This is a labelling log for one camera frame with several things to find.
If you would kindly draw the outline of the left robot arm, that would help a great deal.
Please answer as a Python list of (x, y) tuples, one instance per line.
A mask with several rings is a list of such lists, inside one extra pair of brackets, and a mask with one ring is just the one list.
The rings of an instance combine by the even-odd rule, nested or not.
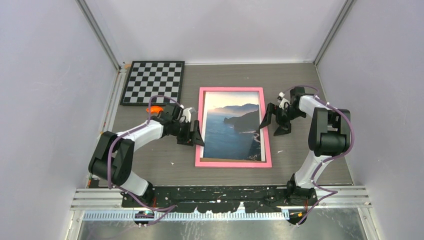
[(88, 165), (88, 171), (111, 185), (134, 194), (141, 207), (153, 202), (153, 185), (133, 170), (134, 153), (144, 145), (166, 136), (175, 136), (177, 144), (204, 146), (200, 122), (192, 120), (192, 107), (167, 104), (157, 115), (129, 130), (114, 133), (105, 131), (100, 135)]

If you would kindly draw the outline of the pink photo frame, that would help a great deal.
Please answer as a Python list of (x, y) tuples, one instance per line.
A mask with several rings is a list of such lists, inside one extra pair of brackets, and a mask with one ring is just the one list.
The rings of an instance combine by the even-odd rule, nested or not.
[[(202, 115), (203, 115), (205, 91), (258, 91), (259, 98), (260, 98), (260, 106), (261, 106), (261, 121), (260, 121), (260, 124), (261, 124), (266, 112), (263, 88), (261, 87), (201, 87), (199, 89), (199, 104), (198, 104), (199, 112), (197, 116), (197, 119), (199, 120), (201, 136), (202, 136)], [(231, 160), (231, 161), (208, 160), (205, 158), (201, 158), (201, 150), (203, 146), (198, 146), (195, 152), (195, 166), (198, 168), (199, 167), (203, 167), (203, 168), (271, 168), (272, 157), (271, 157), (271, 150), (270, 150), (269, 131), (267, 127), (264, 127), (260, 130), (263, 131), (261, 138), (264, 143), (264, 150), (265, 150), (265, 156), (266, 156), (265, 162), (236, 161), (236, 160)]]

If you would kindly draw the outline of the landscape photo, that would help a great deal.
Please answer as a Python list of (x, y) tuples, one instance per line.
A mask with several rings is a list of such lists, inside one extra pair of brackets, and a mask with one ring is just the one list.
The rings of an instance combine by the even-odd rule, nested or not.
[(212, 161), (266, 162), (258, 91), (207, 90), (203, 95), (200, 156)]

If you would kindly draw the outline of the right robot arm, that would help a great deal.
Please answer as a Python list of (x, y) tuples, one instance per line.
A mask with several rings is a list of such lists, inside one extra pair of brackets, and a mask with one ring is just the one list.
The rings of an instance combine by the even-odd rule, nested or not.
[(308, 133), (309, 153), (300, 169), (286, 184), (284, 200), (291, 205), (311, 201), (317, 187), (317, 179), (334, 159), (344, 156), (353, 141), (350, 111), (331, 106), (317, 93), (306, 93), (304, 85), (289, 89), (289, 99), (280, 92), (278, 104), (269, 103), (261, 124), (263, 129), (275, 119), (278, 127), (274, 136), (291, 133), (291, 121), (311, 117)]

